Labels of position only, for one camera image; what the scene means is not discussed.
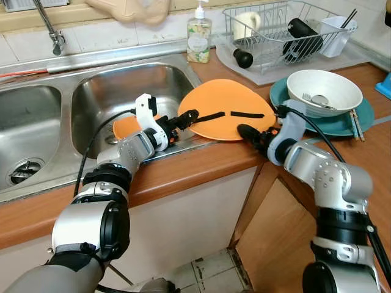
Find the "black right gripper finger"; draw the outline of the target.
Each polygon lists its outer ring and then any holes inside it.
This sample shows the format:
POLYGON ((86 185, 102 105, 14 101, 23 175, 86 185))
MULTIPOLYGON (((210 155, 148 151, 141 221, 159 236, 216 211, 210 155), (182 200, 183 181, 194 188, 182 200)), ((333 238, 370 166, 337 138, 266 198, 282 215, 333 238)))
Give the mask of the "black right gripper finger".
POLYGON ((249 125, 238 125, 237 126, 238 134, 242 139, 246 140, 253 146, 260 145, 260 131, 257 131, 256 128, 253 128, 249 125))

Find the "deep orange plate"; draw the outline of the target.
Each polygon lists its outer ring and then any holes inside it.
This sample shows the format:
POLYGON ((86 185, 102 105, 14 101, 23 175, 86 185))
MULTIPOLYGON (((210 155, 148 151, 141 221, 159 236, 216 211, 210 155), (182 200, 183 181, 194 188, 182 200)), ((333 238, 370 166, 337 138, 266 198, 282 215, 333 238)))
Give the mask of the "deep orange plate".
POLYGON ((110 131, 117 140, 125 139, 144 129, 140 126, 137 115, 135 114, 123 114, 119 118, 112 120, 109 125, 110 131))

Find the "metal spoon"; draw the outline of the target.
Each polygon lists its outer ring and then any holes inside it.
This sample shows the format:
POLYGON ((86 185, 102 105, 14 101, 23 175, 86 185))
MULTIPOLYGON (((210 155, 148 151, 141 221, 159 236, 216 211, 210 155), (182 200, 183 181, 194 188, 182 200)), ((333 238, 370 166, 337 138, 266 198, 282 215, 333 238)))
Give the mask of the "metal spoon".
POLYGON ((327 110, 336 110, 335 107, 329 105, 329 100, 325 98, 323 95, 313 95, 310 96, 311 103, 315 103, 315 105, 327 109, 327 110))

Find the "kitchen cabinet orange wood countertop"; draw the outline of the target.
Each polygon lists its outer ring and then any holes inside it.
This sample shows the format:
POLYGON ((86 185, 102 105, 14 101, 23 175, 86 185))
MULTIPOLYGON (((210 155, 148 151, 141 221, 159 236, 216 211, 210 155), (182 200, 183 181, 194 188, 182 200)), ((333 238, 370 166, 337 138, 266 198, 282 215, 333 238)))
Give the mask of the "kitchen cabinet orange wood countertop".
MULTIPOLYGON (((336 73, 359 85, 375 117, 385 119, 366 142, 331 140, 349 164, 371 174, 370 216, 389 250, 391 101, 374 89, 386 72, 364 63, 336 73)), ((306 187, 245 143, 214 142, 151 161, 133 179, 130 250, 112 264, 136 283, 236 245, 254 292, 304 293, 316 211, 306 187)), ((51 229, 72 192, 68 184, 0 204, 0 292, 51 256, 51 229)))

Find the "stainless steel sink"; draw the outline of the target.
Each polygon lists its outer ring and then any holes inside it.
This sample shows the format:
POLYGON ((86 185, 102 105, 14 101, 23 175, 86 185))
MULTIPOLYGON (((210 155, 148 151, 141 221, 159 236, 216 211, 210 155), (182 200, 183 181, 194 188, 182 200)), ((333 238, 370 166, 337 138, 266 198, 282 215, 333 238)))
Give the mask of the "stainless steel sink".
POLYGON ((115 144, 105 121, 137 96, 155 97, 160 115, 176 117, 199 84, 185 58, 171 55, 0 85, 0 204, 75 183, 81 162, 93 168, 115 144), (26 158, 45 166, 9 187, 7 171, 26 158))

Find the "wooden chopstick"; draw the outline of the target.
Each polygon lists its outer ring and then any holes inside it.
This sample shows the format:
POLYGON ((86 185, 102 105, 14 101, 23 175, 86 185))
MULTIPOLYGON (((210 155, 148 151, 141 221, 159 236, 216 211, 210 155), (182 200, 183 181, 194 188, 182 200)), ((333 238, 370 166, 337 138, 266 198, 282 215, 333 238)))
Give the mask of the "wooden chopstick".
POLYGON ((357 114, 357 110, 356 109, 352 109, 350 111, 350 114, 352 115, 352 118, 354 120, 354 126, 355 126, 355 129, 357 131, 358 139, 360 139, 361 142, 366 142, 366 139, 364 137, 363 128, 360 125, 360 118, 359 118, 359 115, 357 114))
POLYGON ((358 120, 358 117, 357 117, 357 114, 355 112, 354 109, 351 109, 349 111, 349 115, 350 115, 350 120, 351 120, 351 123, 353 125, 353 128, 354 128, 354 137, 356 140, 360 140, 360 125, 359 125, 359 120, 358 120))

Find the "white bowl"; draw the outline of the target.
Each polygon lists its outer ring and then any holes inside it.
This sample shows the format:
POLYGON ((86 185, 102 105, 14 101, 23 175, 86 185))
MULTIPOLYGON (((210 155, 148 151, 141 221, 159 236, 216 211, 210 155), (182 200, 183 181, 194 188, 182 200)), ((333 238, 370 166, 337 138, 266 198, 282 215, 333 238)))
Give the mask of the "white bowl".
POLYGON ((364 100, 357 84, 330 71, 296 71, 288 76, 286 87, 291 99, 305 104, 305 114, 308 117, 323 118, 345 114, 357 108, 364 100), (327 110, 310 103, 304 99, 304 94, 323 95, 336 110, 327 110))

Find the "teal plate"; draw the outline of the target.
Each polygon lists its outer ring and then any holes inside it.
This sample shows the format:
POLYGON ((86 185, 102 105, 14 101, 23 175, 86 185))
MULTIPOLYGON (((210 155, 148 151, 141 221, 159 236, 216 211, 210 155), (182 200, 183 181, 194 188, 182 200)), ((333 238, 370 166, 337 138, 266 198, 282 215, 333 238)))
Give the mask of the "teal plate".
MULTIPOLYGON (((273 107, 284 103, 284 101, 291 99, 286 87, 287 78, 274 83, 270 89, 270 100, 273 107)), ((359 118, 360 127, 363 131, 367 131, 373 125, 375 120, 374 110, 368 100, 363 100, 356 108, 357 116, 359 118)), ((335 115, 334 117, 315 118, 310 117, 321 130, 329 136, 354 136, 354 126, 349 114, 335 115)))

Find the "black bottle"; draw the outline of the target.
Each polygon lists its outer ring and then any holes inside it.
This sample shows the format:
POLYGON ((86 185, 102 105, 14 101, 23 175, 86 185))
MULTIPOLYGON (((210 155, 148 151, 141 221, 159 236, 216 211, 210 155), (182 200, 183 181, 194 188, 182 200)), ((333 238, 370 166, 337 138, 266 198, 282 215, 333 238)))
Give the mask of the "black bottle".
POLYGON ((303 61, 323 47, 323 38, 299 18, 293 18, 288 23, 288 33, 293 39, 283 46, 282 56, 286 62, 303 61))

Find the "white cutlery holder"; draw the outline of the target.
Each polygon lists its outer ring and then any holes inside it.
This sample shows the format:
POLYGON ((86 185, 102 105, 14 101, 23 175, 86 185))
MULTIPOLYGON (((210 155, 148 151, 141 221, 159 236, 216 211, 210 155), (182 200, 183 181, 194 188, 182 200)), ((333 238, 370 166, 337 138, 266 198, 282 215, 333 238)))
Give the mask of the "white cutlery holder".
POLYGON ((323 40, 321 55, 336 57, 341 54, 350 35, 357 30, 357 21, 350 20, 343 26, 346 20, 345 16, 332 16, 321 20, 320 34, 323 40))

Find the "blue plastic box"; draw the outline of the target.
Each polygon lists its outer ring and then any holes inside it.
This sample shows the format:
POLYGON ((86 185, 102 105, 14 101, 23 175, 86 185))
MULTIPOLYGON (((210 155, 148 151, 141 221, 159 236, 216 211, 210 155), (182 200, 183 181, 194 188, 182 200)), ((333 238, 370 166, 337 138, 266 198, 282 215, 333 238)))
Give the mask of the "blue plastic box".
POLYGON ((382 82, 375 84, 375 90, 388 99, 391 99, 391 73, 382 82))

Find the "metal faucet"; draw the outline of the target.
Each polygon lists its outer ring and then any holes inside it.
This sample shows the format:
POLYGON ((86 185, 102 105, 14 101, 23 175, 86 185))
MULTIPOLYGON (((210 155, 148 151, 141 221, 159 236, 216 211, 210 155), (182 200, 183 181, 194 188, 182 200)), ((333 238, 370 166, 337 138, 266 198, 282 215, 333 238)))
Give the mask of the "metal faucet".
POLYGON ((61 56, 62 50, 64 49, 65 39, 61 31, 57 31, 56 28, 51 24, 48 15, 46 14, 45 8, 42 5, 41 0, 31 0, 37 11, 39 12, 45 27, 48 29, 48 36, 53 42, 53 55, 61 56))

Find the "dark chopstick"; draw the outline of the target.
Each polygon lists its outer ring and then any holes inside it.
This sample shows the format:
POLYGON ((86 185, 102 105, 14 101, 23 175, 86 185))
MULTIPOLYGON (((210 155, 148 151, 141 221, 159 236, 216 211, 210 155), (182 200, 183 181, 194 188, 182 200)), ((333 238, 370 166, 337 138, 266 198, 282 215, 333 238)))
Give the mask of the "dark chopstick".
POLYGON ((340 29, 343 30, 344 28, 346 28, 349 25, 349 23, 352 22, 356 14, 357 14, 357 9, 353 9, 353 11, 349 14, 349 17, 346 17, 346 19, 344 20, 340 29))

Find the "thin red tube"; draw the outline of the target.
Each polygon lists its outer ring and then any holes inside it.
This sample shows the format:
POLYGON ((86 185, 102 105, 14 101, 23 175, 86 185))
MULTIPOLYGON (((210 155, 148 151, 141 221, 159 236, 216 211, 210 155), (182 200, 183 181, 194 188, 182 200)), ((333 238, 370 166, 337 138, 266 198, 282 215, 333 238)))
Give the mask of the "thin red tube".
POLYGON ((27 76, 32 74, 42 74, 48 73, 47 69, 38 69, 38 70, 27 70, 27 71, 16 71, 12 73, 0 74, 0 78, 13 78, 14 76, 27 76))

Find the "grey robot leg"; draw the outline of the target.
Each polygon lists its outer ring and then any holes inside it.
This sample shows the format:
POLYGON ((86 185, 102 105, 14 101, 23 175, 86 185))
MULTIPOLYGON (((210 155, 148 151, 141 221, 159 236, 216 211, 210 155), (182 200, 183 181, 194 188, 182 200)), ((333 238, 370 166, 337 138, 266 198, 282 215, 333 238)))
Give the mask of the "grey robot leg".
POLYGON ((127 289, 133 293, 180 293, 179 288, 164 277, 155 277, 144 283, 139 283, 127 289))

